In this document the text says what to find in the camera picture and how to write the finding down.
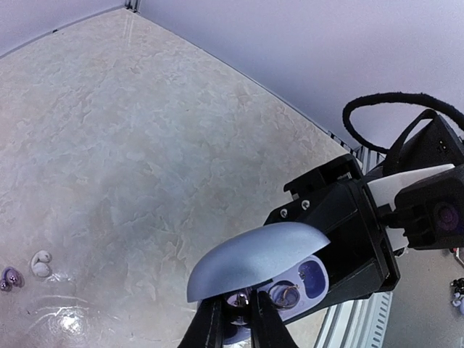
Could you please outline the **purple earbud charging case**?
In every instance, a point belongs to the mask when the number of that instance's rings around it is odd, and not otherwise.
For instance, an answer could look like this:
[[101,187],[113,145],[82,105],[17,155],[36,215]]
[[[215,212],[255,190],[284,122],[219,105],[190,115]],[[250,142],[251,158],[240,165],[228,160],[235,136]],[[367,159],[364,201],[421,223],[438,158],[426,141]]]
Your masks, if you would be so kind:
[[187,300],[200,303],[246,289],[265,291],[282,320],[319,305],[328,293],[328,272],[316,252],[330,244],[304,223],[274,223],[239,234],[206,253],[188,280]]

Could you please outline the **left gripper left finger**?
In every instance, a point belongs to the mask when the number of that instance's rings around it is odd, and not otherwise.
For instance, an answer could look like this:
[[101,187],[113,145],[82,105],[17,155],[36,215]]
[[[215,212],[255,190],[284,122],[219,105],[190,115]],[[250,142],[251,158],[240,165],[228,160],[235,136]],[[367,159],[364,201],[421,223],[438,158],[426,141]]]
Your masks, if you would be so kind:
[[178,348],[223,347],[223,301],[205,299],[198,307]]

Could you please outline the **purple clip earbud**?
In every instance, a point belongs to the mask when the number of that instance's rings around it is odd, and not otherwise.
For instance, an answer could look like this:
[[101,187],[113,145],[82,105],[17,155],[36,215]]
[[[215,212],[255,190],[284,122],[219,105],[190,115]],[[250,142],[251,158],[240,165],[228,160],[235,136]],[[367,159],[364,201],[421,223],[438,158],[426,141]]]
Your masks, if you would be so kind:
[[1,274],[1,291],[9,292],[13,287],[22,288],[24,278],[22,273],[14,267],[6,267]]
[[249,314],[249,292],[246,289],[224,294],[223,301],[226,315],[238,317]]

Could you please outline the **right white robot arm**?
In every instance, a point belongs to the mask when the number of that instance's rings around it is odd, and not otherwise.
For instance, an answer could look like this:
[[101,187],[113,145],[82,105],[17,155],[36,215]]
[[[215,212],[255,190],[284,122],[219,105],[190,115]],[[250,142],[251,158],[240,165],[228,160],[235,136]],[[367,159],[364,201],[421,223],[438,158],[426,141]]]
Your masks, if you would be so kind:
[[329,240],[316,252],[328,271],[323,308],[391,291],[401,249],[463,245],[463,143],[437,115],[412,138],[402,134],[384,160],[362,174],[350,154],[285,185],[292,201],[269,224],[310,225]]

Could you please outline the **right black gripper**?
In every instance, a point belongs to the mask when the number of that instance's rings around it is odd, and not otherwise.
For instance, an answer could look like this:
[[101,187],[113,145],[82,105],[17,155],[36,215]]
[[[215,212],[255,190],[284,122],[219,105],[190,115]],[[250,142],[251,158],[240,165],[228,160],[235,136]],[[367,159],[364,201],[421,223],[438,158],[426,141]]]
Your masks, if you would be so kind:
[[329,282],[320,308],[394,289],[399,268],[385,228],[377,220],[372,194],[351,154],[312,169],[283,189],[293,195],[293,201],[274,209],[265,222],[305,223],[330,241],[315,253],[326,267]]

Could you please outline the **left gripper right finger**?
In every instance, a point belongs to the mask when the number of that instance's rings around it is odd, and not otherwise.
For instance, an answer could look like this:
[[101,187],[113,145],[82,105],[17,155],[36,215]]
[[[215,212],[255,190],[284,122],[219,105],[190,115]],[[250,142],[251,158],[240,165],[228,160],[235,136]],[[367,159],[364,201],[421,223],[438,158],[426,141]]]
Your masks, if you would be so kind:
[[252,347],[293,347],[294,340],[265,291],[252,292]]

